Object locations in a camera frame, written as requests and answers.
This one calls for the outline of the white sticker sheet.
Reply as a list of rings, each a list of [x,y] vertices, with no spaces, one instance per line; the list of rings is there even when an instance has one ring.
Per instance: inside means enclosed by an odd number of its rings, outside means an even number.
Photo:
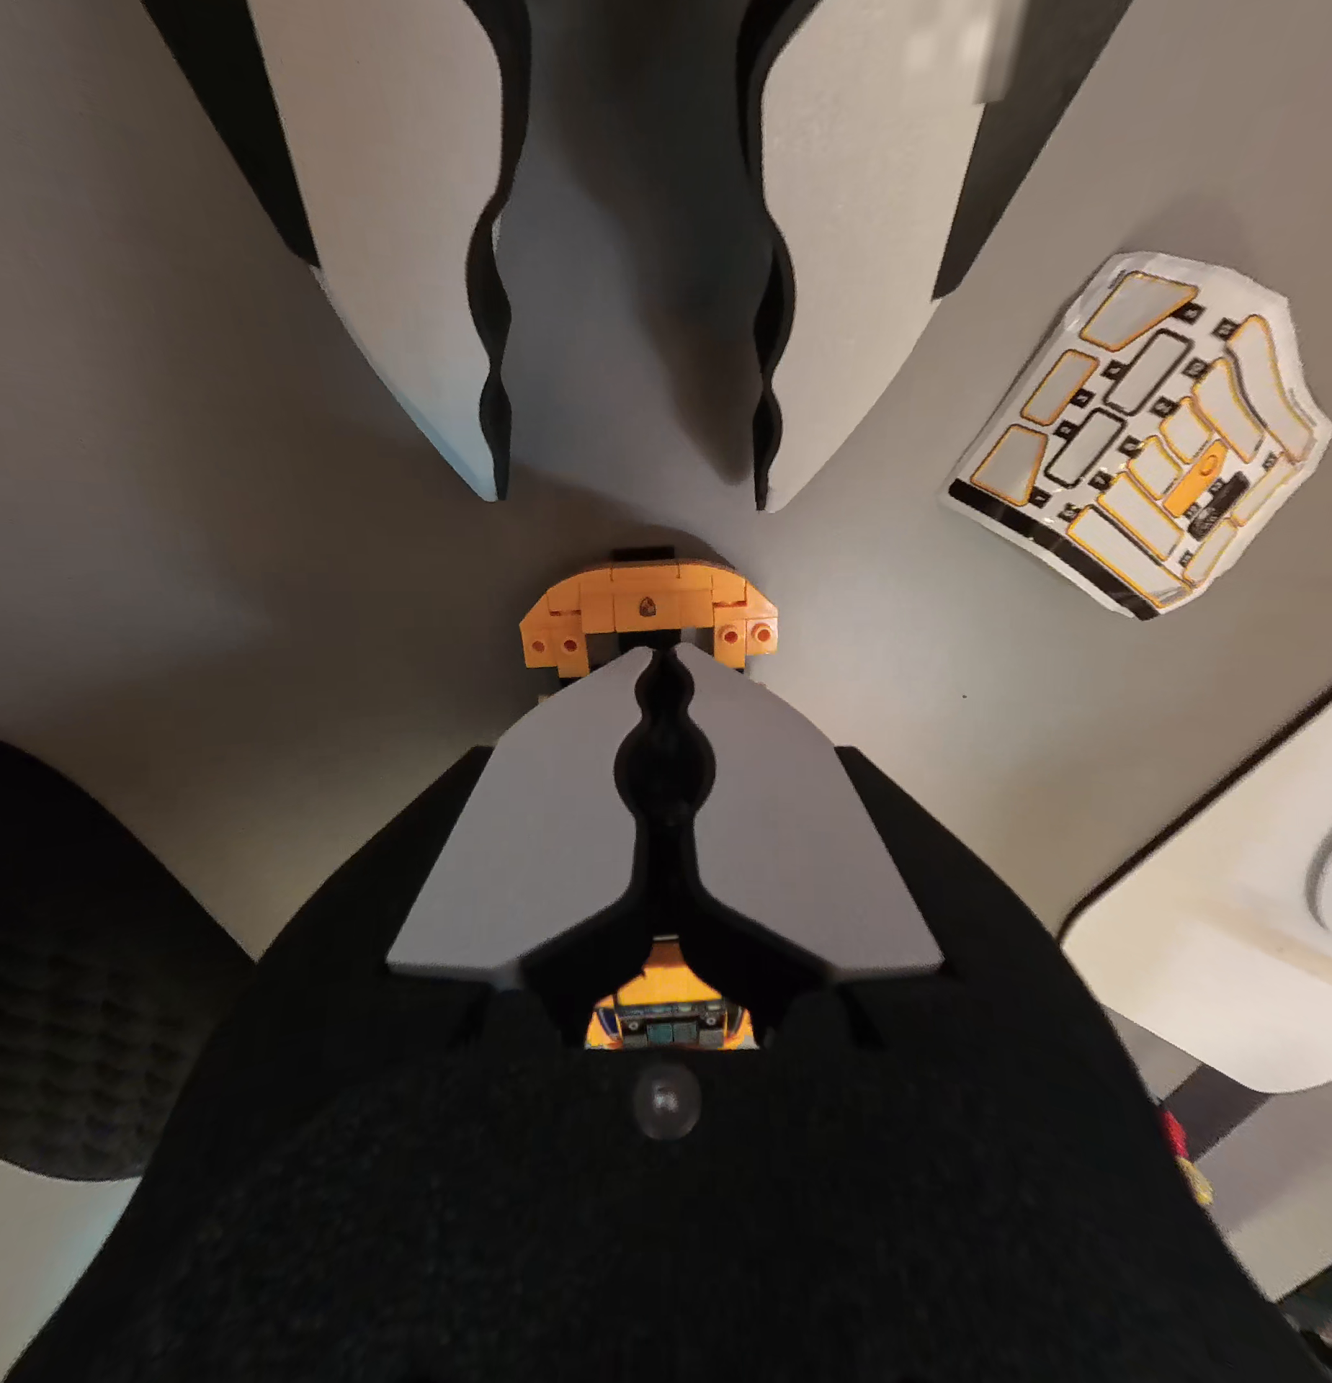
[[[941,500],[1148,621],[1237,564],[1332,442],[1289,299],[1120,251],[1063,309]]]

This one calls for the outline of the person's black clothing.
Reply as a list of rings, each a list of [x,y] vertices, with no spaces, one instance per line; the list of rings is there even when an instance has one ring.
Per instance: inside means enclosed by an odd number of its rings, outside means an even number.
[[[103,803],[0,740],[0,1160],[138,1176],[254,968]]]

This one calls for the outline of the yellow lego car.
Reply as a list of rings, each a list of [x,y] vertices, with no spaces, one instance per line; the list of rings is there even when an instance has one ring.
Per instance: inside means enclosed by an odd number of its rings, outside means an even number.
[[[671,545],[619,548],[549,586],[519,631],[527,665],[554,667],[562,684],[633,646],[680,642],[744,672],[779,646],[779,608],[731,566],[677,558]],[[738,1051],[757,1038],[750,1013],[690,968],[674,933],[658,930],[641,972],[593,1006],[584,1044]]]

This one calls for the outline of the white book stand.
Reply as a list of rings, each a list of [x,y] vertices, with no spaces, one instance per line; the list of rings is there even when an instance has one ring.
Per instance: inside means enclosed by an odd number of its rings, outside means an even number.
[[[1332,689],[1072,910],[1101,1003],[1232,1081],[1332,1081]]]

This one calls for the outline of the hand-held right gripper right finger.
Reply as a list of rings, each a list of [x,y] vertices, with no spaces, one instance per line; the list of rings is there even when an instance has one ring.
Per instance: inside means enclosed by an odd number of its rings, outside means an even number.
[[[779,694],[674,650],[685,959],[766,1041],[798,997],[931,979],[945,954],[836,745]]]

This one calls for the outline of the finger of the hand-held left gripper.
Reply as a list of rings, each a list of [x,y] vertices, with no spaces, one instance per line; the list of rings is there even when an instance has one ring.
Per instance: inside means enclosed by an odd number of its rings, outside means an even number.
[[[528,123],[527,4],[249,9],[328,301],[425,439],[481,499],[503,499],[497,229]]]
[[[757,507],[780,510],[890,386],[1026,2],[755,1],[736,50],[744,171],[768,244],[752,326]]]

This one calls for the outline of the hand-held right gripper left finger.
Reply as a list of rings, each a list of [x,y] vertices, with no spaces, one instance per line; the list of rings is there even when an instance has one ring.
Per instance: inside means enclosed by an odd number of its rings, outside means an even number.
[[[562,938],[633,886],[639,827],[615,765],[652,661],[622,653],[498,738],[387,949],[390,972],[530,989],[566,1041],[584,1041],[617,981]]]

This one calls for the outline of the red lego minifigure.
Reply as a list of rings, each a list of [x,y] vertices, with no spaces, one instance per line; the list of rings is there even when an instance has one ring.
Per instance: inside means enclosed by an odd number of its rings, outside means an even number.
[[[1194,1202],[1201,1206],[1210,1206],[1215,1198],[1213,1187],[1201,1168],[1194,1165],[1185,1125],[1166,1103],[1158,1103],[1156,1113],[1170,1154],[1183,1179],[1189,1184]]]

